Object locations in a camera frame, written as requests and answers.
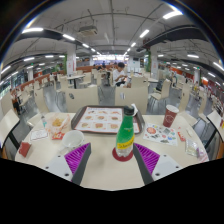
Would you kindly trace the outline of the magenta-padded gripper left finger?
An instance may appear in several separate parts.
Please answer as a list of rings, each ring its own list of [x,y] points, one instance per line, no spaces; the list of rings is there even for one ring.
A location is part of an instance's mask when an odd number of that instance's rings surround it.
[[[44,169],[56,176],[80,185],[87,161],[91,154],[91,144],[84,144],[66,155],[56,155]]]

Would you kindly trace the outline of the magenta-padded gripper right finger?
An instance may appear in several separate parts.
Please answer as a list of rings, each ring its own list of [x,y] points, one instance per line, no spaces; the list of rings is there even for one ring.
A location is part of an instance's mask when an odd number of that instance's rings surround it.
[[[133,145],[133,154],[137,160],[145,185],[182,169],[182,167],[169,155],[159,155],[149,148],[137,143]]]

